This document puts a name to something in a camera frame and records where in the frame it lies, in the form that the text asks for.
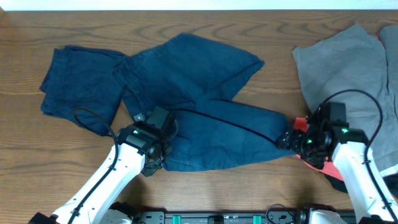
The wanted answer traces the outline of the dark blue shorts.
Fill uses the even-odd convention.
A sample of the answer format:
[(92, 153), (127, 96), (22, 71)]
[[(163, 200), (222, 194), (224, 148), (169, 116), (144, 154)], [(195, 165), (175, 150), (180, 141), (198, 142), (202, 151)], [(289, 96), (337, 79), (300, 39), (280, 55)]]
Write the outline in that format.
[(288, 128), (281, 113), (234, 102), (264, 66), (257, 56), (191, 34), (124, 59), (113, 76), (125, 89), (132, 117), (169, 111), (178, 133), (164, 168), (193, 172), (229, 169), (288, 155), (276, 140)]

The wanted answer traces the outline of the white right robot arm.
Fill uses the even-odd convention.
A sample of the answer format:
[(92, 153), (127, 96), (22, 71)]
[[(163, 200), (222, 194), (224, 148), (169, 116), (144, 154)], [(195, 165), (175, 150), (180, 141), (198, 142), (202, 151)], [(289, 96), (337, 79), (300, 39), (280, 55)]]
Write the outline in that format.
[(397, 203), (381, 177), (362, 130), (286, 131), (278, 149), (292, 151), (309, 166), (323, 170), (331, 162), (340, 173), (358, 223), (397, 223)]

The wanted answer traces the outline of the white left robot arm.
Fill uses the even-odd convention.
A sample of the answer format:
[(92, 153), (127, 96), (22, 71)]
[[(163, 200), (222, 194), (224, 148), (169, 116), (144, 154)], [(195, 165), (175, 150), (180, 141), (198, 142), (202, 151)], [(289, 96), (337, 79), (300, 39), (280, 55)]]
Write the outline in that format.
[(133, 178), (163, 168), (174, 136), (172, 124), (143, 122), (111, 132), (114, 146), (84, 186), (51, 216), (38, 212), (29, 223), (132, 223), (132, 215), (111, 206)]

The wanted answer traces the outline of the black garment under pile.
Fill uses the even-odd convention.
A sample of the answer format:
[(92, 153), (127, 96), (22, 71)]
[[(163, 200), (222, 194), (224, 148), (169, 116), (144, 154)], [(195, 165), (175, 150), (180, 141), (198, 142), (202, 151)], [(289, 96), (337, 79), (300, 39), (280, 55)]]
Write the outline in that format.
[[(345, 183), (342, 180), (339, 180), (339, 179), (337, 179), (335, 177), (332, 177), (330, 175), (327, 175), (327, 174), (325, 174), (325, 177), (330, 182), (331, 186), (335, 190), (343, 192), (343, 193), (348, 193), (348, 191), (346, 189), (346, 186), (345, 186)], [(397, 198), (397, 191), (398, 191), (397, 174), (384, 177), (383, 179), (384, 179), (384, 181), (385, 181), (385, 183), (387, 185), (387, 188), (391, 192), (391, 194), (395, 198)]]

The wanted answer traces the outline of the grey shorts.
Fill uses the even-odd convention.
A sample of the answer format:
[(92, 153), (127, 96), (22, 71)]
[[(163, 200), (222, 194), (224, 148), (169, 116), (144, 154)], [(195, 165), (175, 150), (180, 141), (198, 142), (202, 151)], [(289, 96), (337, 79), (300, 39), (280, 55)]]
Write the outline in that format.
[(381, 123), (371, 144), (373, 157), (382, 176), (396, 174), (397, 94), (388, 89), (386, 51), (378, 34), (355, 24), (292, 54), (310, 111), (330, 96), (346, 105), (350, 127), (362, 129), (367, 137)]

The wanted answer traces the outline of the folded dark blue garment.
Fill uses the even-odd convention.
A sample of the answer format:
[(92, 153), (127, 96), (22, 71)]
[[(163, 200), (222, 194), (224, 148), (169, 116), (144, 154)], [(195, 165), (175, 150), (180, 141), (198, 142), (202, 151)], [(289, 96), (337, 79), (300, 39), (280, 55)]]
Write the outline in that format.
[(126, 58), (113, 50), (72, 45), (55, 49), (40, 86), (45, 93), (40, 107), (43, 114), (86, 125), (100, 136), (108, 134), (98, 118), (75, 109), (86, 108), (111, 124), (123, 93), (112, 71)]

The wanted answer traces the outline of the grey garment at edge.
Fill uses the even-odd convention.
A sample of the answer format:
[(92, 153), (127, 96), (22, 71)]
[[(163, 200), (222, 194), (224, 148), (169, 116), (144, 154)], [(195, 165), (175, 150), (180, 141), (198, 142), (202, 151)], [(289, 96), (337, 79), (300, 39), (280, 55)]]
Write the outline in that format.
[(397, 25), (383, 27), (378, 36), (386, 51), (388, 89), (397, 94)]

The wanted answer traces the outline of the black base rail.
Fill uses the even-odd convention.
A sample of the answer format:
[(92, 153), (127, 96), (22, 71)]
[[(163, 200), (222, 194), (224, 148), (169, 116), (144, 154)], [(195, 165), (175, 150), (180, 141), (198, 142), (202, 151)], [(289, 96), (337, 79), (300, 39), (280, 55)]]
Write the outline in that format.
[(165, 210), (143, 211), (128, 203), (116, 202), (101, 219), (107, 224), (266, 224), (266, 223), (308, 223), (309, 209), (293, 210), (273, 205), (259, 213), (206, 213), (167, 212)]

